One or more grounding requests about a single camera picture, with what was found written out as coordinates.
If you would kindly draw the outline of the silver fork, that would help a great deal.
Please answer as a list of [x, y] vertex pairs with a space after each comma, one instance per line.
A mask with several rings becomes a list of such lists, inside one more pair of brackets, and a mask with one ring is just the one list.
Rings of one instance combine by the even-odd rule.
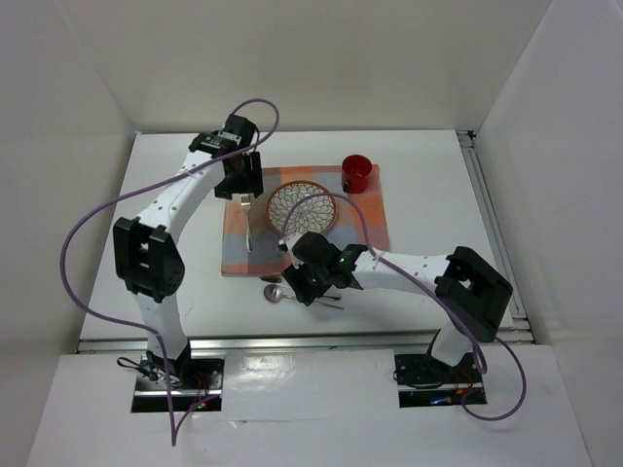
[[248, 252], [253, 250], [251, 223], [250, 223], [250, 211], [252, 209], [252, 195], [241, 194], [240, 195], [240, 209], [244, 214], [245, 219], [245, 245]]

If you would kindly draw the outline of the floral patterned ceramic plate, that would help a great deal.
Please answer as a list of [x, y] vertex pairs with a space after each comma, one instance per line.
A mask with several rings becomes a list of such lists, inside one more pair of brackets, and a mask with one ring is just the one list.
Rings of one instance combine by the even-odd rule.
[[312, 181], [296, 180], [282, 184], [269, 196], [266, 217], [280, 234], [323, 234], [337, 219], [337, 202], [328, 190]]

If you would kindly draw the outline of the orange checked cloth placemat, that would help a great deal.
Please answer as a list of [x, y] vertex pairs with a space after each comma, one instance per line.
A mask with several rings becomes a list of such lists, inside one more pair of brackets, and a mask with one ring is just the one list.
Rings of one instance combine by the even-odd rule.
[[[338, 165], [300, 165], [290, 167], [269, 167], [263, 170], [264, 193], [253, 201], [249, 212], [250, 222], [239, 205], [226, 203], [222, 238], [221, 273], [224, 276], [274, 275], [281, 273], [289, 258], [277, 248], [280, 229], [273, 228], [267, 215], [267, 202], [280, 186], [296, 181], [313, 182], [331, 193], [339, 194], [342, 170]], [[389, 237], [385, 220], [380, 168], [375, 164], [368, 177], [366, 191], [351, 195], [365, 218], [372, 245], [381, 250], [389, 248]], [[245, 228], [250, 227], [252, 249], [245, 241]]]

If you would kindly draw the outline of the red mug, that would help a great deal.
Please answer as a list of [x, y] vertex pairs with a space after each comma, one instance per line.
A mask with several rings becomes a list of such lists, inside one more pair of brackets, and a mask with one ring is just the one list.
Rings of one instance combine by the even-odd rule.
[[347, 194], [362, 194], [369, 186], [372, 173], [371, 161], [362, 155], [347, 156], [342, 162], [342, 189]]

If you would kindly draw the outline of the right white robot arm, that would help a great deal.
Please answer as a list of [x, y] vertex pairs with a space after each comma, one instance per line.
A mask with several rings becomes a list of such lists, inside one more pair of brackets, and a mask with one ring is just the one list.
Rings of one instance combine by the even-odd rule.
[[278, 248], [290, 258], [282, 276], [298, 302], [311, 305], [330, 288], [386, 289], [430, 298], [450, 322], [424, 359], [428, 376], [448, 380], [468, 351], [480, 373], [488, 370], [480, 345], [495, 340], [513, 287], [473, 249], [459, 246], [436, 256], [396, 254], [364, 244], [339, 249], [320, 233], [289, 234]]

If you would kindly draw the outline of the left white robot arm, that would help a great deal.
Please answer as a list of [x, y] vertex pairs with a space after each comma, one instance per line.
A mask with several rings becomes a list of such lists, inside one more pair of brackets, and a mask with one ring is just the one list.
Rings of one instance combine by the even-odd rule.
[[171, 388], [188, 383], [193, 367], [176, 298], [185, 274], [177, 241], [209, 194], [245, 206], [263, 194], [259, 152], [219, 160], [258, 135], [257, 126], [238, 115], [230, 115], [219, 130], [199, 134], [180, 169], [185, 178], [168, 185], [136, 217], [121, 217], [113, 226], [116, 274], [134, 295], [143, 324], [164, 341], [148, 337], [149, 367]]

